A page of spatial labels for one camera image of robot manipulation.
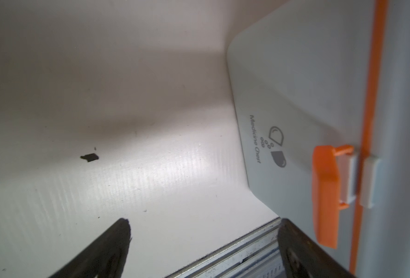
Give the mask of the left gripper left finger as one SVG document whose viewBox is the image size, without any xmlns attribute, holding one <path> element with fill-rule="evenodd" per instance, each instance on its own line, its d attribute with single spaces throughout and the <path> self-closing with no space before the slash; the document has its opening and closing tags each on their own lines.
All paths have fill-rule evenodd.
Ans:
<svg viewBox="0 0 410 278">
<path fill-rule="evenodd" d="M 120 218 L 53 278 L 120 278 L 132 241 L 131 226 Z"/>
</svg>

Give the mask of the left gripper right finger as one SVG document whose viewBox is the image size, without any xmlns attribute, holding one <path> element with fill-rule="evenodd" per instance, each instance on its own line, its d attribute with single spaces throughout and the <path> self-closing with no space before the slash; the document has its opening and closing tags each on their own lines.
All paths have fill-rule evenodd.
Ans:
<svg viewBox="0 0 410 278">
<path fill-rule="evenodd" d="M 292 221 L 280 220 L 278 245 L 288 278 L 353 278 Z"/>
</svg>

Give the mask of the blue box orange trim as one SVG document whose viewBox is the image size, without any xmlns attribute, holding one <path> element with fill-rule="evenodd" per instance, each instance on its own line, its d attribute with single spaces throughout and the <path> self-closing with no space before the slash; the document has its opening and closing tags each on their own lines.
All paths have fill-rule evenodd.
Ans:
<svg viewBox="0 0 410 278">
<path fill-rule="evenodd" d="M 253 194 L 354 278 L 410 278 L 410 1 L 286 1 L 227 61 Z"/>
</svg>

